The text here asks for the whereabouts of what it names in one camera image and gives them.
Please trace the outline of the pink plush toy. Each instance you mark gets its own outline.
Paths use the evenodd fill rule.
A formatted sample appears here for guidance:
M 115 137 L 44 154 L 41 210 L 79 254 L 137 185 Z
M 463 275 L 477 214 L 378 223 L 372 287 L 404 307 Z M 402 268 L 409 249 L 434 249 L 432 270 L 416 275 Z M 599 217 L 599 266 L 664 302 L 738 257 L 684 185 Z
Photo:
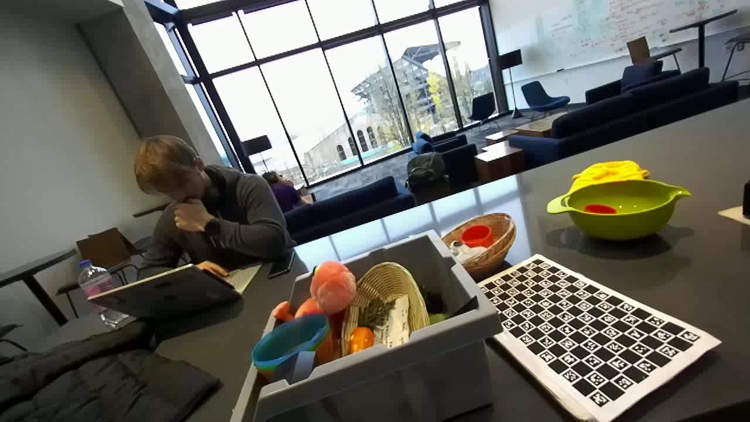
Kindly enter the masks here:
M 357 298 L 357 277 L 343 262 L 321 262 L 309 284 L 309 298 L 296 310 L 296 317 L 337 315 Z

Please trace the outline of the red cup in basket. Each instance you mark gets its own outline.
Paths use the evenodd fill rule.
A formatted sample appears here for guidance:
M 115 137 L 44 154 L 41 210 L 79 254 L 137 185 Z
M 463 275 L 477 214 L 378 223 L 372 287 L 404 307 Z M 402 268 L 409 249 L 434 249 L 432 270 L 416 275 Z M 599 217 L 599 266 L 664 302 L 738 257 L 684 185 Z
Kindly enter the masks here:
M 465 246 L 491 246 L 495 242 L 492 230 L 487 225 L 466 225 L 459 235 Z

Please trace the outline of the seated person in grey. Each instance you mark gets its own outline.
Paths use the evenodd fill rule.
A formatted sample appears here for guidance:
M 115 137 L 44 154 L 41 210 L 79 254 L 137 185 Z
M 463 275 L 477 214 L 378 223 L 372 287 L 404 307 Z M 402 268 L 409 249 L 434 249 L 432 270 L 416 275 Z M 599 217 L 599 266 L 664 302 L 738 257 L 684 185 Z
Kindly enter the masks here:
M 167 271 L 187 257 L 199 270 L 279 262 L 294 240 L 269 183 L 224 165 L 207 165 L 178 137 L 145 138 L 133 154 L 133 179 L 145 195 L 170 200 L 139 268 L 141 277 Z

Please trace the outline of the blue plastic cup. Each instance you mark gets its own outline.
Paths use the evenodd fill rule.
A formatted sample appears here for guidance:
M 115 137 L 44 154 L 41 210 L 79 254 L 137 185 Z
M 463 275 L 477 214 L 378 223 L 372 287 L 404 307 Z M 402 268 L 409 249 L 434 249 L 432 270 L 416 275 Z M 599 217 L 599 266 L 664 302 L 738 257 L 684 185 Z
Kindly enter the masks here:
M 327 335 L 327 317 L 286 321 L 258 339 L 250 351 L 250 363 L 269 377 L 283 377 L 286 382 L 304 380 L 315 369 L 317 350 Z

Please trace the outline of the grey plastic storage bin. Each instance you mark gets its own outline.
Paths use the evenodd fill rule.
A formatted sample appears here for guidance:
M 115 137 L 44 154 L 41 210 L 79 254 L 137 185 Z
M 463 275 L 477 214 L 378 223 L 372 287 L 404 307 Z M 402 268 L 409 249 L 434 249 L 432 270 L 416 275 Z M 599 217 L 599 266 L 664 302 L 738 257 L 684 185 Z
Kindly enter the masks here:
M 249 369 L 229 422 L 447 422 L 491 404 L 485 339 L 501 328 L 470 271 L 436 232 L 347 261 L 361 302 L 406 295 L 402 271 L 425 305 L 413 305 L 411 338 L 318 363 L 286 382 Z

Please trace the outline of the open laptop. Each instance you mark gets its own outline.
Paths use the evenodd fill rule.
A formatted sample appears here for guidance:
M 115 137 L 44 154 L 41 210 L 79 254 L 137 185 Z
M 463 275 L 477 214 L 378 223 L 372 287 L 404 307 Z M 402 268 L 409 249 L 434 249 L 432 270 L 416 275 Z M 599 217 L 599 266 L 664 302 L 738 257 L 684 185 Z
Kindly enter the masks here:
M 171 319 L 236 301 L 258 271 L 258 266 L 249 266 L 216 277 L 197 266 L 180 266 L 95 292 L 91 302 L 141 319 Z

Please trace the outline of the green plastic bowl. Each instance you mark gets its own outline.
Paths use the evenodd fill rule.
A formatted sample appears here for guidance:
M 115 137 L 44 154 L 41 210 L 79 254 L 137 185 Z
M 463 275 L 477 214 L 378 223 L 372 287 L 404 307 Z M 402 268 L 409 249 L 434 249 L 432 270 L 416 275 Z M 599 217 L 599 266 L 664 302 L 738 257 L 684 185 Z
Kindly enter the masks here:
M 656 235 L 684 196 L 688 188 L 661 181 L 616 181 L 558 195 L 546 210 L 567 214 L 589 237 L 631 242 Z

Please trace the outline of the clear water bottle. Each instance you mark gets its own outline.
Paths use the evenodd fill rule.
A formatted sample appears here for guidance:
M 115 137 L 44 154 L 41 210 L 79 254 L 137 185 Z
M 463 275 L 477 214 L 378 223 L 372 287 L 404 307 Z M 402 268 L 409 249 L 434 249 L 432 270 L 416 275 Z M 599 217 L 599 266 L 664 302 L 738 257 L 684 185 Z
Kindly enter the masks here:
M 85 292 L 85 298 L 91 301 L 97 292 L 118 289 L 120 278 L 113 271 L 108 271 L 106 268 L 95 266 L 91 261 L 83 261 L 79 275 L 78 275 L 78 287 Z M 124 325 L 129 321 L 127 315 L 123 315 L 118 310 L 108 310 L 103 305 L 97 305 L 97 315 L 110 328 Z

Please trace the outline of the dark blue sofa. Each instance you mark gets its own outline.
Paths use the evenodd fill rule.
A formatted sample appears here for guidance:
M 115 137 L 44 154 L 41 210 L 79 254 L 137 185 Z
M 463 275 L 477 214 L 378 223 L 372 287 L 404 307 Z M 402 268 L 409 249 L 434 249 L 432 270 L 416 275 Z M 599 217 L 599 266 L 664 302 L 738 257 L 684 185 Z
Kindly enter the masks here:
M 738 83 L 710 83 L 709 69 L 647 83 L 558 117 L 545 137 L 513 133 L 528 166 L 566 160 L 738 98 Z

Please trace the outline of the dark jacket on table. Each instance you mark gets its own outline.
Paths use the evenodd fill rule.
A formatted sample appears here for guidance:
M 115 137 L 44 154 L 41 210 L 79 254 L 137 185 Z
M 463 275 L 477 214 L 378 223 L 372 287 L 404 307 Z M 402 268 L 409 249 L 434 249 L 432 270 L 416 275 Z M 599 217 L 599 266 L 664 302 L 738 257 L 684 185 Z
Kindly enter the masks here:
M 145 323 L 129 323 L 6 358 L 0 422 L 186 422 L 221 380 L 151 339 Z

